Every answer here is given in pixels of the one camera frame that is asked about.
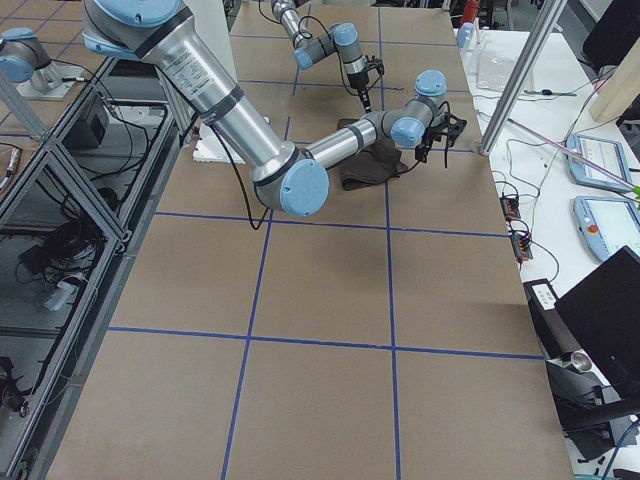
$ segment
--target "black monitor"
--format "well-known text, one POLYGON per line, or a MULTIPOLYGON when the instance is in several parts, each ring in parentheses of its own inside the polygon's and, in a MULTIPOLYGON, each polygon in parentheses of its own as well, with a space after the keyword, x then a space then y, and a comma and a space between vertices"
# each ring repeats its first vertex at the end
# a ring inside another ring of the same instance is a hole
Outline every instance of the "black monitor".
POLYGON ((620 397, 640 397, 640 257, 623 247, 556 309, 620 397))

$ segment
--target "white table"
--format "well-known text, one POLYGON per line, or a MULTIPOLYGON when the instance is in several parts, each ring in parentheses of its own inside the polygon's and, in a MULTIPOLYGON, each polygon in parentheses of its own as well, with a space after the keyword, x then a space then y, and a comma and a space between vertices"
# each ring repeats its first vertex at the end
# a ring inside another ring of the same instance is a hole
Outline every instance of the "white table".
MULTIPOLYGON (((484 31, 487 36, 485 52, 495 53, 496 58, 515 59, 524 45, 526 32, 484 31)), ((497 104, 495 99, 475 97, 483 95, 497 97, 499 93, 477 88, 477 74, 467 72, 469 87, 474 95, 474 104, 478 112, 480 127, 486 128, 489 117, 497 104)), ((550 89, 554 92, 569 92, 587 84, 589 79, 580 67, 564 37, 554 33, 544 48, 540 58, 533 68, 533 88, 540 91, 550 89)), ((589 84, 576 91, 577 96, 562 96, 548 101, 523 101, 524 99, 541 99, 542 96, 522 96, 514 108, 511 118, 527 125, 542 135, 556 141, 564 138, 570 125, 578 116, 593 87, 589 84)), ((597 126, 589 114, 588 107, 581 115, 574 132, 597 126)), ((638 167, 638 160, 628 147, 624 137, 615 125, 615 121, 607 125, 590 130, 588 135, 620 141, 624 146, 629 167, 638 167)), ((529 143, 540 143, 515 125, 508 124, 502 131, 496 147, 491 152, 490 161, 494 171, 502 172, 507 181, 517 186, 520 194, 534 194, 534 188, 515 180, 509 175, 507 156, 507 140, 518 139, 529 143)), ((578 195, 619 198, 616 194, 606 190, 577 185, 569 173, 567 161, 562 154, 558 154, 552 162, 556 150, 553 147, 530 147, 516 142, 510 143, 513 158, 513 173, 518 177, 540 185, 545 175, 547 178, 541 190, 538 205, 535 208, 535 224, 533 221, 533 199, 525 197, 520 200, 520 212, 523 220, 533 224, 533 239, 549 249, 560 263, 560 271, 553 282, 554 289, 559 296, 564 295, 580 280, 593 271, 599 262, 587 248, 578 231, 577 221, 572 210, 572 201, 578 195)), ((503 180, 500 173, 494 173, 494 178, 503 180)), ((497 184, 498 193, 502 191, 501 184, 497 184)), ((506 193, 512 192, 506 187, 506 193)), ((552 258, 535 245, 534 258, 524 262, 520 276, 523 282, 538 278, 551 278, 555 272, 555 262, 552 258)), ((567 441, 567 448, 572 457, 576 473, 593 474, 595 462, 588 465, 577 463, 580 457, 575 445, 567 441)), ((640 471, 640 446, 623 448, 619 452, 614 464, 615 468, 627 468, 640 471)))

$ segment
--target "robotic arm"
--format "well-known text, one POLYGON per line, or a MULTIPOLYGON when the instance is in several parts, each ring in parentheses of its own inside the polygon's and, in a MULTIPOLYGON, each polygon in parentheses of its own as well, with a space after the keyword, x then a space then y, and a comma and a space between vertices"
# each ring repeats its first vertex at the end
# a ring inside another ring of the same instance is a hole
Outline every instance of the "robotic arm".
POLYGON ((294 56, 301 70, 306 70, 321 60, 338 52, 347 73, 349 86, 358 92, 365 112, 371 112, 371 100, 367 86, 369 72, 376 70, 384 75, 384 65, 379 58, 363 56, 358 42, 358 31, 352 23, 337 23, 329 27, 324 35, 314 38, 301 24, 297 7, 308 0, 272 0, 271 10, 275 19, 283 26, 295 48, 294 56))
POLYGON ((0 69, 13 83, 31 79, 31 86, 39 92, 47 92, 62 84, 59 67, 51 61, 36 34, 24 27, 2 33, 0 69))
POLYGON ((329 190, 326 168, 386 137, 413 147, 445 117, 444 76, 427 71, 404 109, 367 114, 299 149, 273 132, 198 37, 193 14, 180 0, 84 0, 84 9, 86 45, 156 65, 202 122, 216 128, 249 165, 260 201, 290 215, 307 216, 322 207, 329 190))

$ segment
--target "white label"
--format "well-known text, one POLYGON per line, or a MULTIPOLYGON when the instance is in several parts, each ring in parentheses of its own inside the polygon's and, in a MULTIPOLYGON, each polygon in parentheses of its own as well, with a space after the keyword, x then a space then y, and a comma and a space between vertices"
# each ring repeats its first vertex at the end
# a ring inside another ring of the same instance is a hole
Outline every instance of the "white label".
POLYGON ((553 296, 548 285, 534 285, 533 293, 535 293, 540 305, 542 305, 542 308, 545 310, 553 310, 556 308, 556 297, 553 296))
MULTIPOLYGON (((613 143, 600 142, 590 138, 581 138, 580 148, 582 149, 582 156, 584 158, 591 160, 596 165, 609 170, 611 173, 619 177, 622 176, 622 172, 620 171, 620 162, 618 161, 618 152, 613 143)), ((587 177, 593 180, 613 182, 609 177, 587 165, 585 165, 584 170, 587 177)))
POLYGON ((166 73, 189 100, 196 98, 211 83, 206 67, 191 52, 176 58, 166 73))
POLYGON ((587 200, 587 205, 609 254, 628 245, 640 255, 640 232, 627 203, 587 200))

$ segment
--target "red object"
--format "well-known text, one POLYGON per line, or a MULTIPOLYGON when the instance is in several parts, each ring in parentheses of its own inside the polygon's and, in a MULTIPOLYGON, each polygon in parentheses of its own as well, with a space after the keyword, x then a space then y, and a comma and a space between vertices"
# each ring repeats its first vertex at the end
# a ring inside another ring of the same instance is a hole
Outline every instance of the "red object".
POLYGON ((460 22, 460 25, 464 25, 467 22, 473 23, 478 16, 479 10, 480 0, 467 0, 464 12, 462 13, 462 21, 460 22))

